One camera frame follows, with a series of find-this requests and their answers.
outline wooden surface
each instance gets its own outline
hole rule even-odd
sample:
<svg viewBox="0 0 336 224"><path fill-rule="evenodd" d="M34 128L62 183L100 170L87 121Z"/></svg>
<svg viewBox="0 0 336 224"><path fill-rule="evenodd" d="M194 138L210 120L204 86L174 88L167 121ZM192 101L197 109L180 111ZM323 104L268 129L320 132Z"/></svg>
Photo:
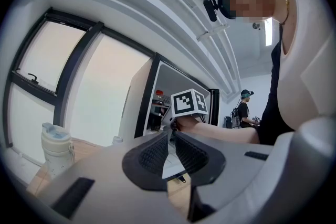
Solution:
<svg viewBox="0 0 336 224"><path fill-rule="evenodd" d="M98 151L102 146L98 146L89 143L84 140L73 138L75 150L75 161L90 156L92 153ZM173 206L186 218L189 209L189 200L191 194L190 177L188 174L184 174L185 183L177 178L167 182L168 198ZM33 195L37 195L45 186L50 182L50 176L48 174L48 167L44 164L41 169L36 173L33 180L27 187L27 191Z"/></svg>

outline window handle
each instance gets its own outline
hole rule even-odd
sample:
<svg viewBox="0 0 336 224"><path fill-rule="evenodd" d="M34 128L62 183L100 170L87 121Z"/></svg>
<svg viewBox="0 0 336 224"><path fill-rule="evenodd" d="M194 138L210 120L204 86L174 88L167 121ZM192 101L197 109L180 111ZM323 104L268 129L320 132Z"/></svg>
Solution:
<svg viewBox="0 0 336 224"><path fill-rule="evenodd" d="M32 82L35 83L35 84L38 84L38 81L37 81L37 76L35 76L34 74L32 73L28 73L28 75L31 75L33 76L34 78L32 79Z"/></svg>

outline person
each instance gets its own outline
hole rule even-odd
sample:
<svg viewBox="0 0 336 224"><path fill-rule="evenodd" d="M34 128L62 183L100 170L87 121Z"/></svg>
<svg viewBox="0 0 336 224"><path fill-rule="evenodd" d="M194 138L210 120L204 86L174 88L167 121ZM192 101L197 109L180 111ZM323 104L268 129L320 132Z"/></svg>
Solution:
<svg viewBox="0 0 336 224"><path fill-rule="evenodd" d="M238 143L274 145L280 134L319 115L336 113L336 32L326 0L218 0L228 19L279 22L268 102L258 130L225 129L177 118L179 130Z"/></svg>
<svg viewBox="0 0 336 224"><path fill-rule="evenodd" d="M259 121L255 120L250 120L248 118L249 116L249 109L247 106L247 102L250 101L250 96L251 93L248 90L243 90L240 93L241 96L241 102L238 105L238 116L239 116L239 121L240 121L240 127L241 128L248 128L252 127L252 124L254 125L259 125Z"/></svg>

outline ceiling light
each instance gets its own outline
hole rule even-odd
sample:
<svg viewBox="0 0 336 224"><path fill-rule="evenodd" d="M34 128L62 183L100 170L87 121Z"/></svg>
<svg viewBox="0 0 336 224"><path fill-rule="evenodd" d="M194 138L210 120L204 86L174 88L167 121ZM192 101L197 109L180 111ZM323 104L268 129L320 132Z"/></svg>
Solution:
<svg viewBox="0 0 336 224"><path fill-rule="evenodd" d="M264 23L265 23L265 45L271 46L273 36L272 18L265 20Z"/></svg>

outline neck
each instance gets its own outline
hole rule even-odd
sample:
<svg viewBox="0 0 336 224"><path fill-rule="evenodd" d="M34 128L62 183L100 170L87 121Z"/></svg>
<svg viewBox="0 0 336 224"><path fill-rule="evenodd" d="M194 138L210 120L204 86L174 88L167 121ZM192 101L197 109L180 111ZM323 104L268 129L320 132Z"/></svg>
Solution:
<svg viewBox="0 0 336 224"><path fill-rule="evenodd" d="M282 24L287 18L287 13L286 0L275 0L272 18Z"/></svg>

